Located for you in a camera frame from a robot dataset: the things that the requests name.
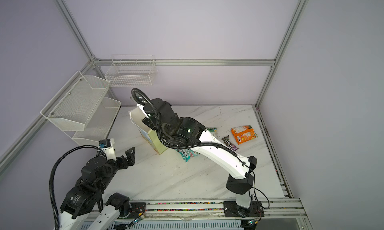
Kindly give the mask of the white green paper bag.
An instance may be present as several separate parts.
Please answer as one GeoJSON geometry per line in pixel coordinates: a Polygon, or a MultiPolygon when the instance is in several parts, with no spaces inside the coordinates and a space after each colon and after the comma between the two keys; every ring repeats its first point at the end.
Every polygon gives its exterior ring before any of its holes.
{"type": "Polygon", "coordinates": [[[164,146],[157,137],[156,131],[145,125],[142,120],[145,119],[146,115],[143,112],[143,107],[137,105],[130,112],[131,122],[138,128],[142,137],[152,146],[158,155],[161,155],[168,148],[164,146]]]}

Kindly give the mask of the red green candy packet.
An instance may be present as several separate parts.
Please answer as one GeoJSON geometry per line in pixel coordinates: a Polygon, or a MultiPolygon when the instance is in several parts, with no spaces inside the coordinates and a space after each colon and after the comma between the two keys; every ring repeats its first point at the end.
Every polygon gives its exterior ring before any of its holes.
{"type": "Polygon", "coordinates": [[[194,152],[191,149],[177,150],[177,152],[182,156],[185,163],[187,163],[191,158],[199,155],[199,153],[194,152]]]}

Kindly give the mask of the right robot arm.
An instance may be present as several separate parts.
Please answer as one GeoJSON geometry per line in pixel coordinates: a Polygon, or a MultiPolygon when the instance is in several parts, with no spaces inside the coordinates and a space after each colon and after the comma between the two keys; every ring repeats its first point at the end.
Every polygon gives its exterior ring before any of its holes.
{"type": "Polygon", "coordinates": [[[145,124],[155,127],[159,141],[177,151],[192,150],[209,158],[229,173],[226,188],[236,195],[234,215],[261,219],[265,207],[257,198],[254,170],[257,159],[243,157],[223,145],[197,120],[180,118],[172,106],[161,99],[137,98],[146,115],[145,124]]]}

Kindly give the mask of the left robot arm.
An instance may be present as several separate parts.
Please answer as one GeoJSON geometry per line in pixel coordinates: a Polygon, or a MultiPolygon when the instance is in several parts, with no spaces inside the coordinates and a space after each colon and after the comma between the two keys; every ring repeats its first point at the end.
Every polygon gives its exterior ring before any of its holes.
{"type": "Polygon", "coordinates": [[[99,206],[100,213],[90,225],[91,230],[106,230],[118,218],[125,219],[131,216],[132,205],[129,197],[115,193],[103,204],[103,193],[112,181],[118,170],[125,170],[135,164],[135,148],[125,152],[124,156],[107,159],[99,155],[90,159],[82,169],[82,175],[75,186],[69,190],[62,205],[57,206],[54,194],[54,175],[59,163],[74,148],[66,152],[55,163],[49,181],[50,199],[54,214],[54,228],[56,230],[78,230],[93,211],[95,205],[99,206]]]}

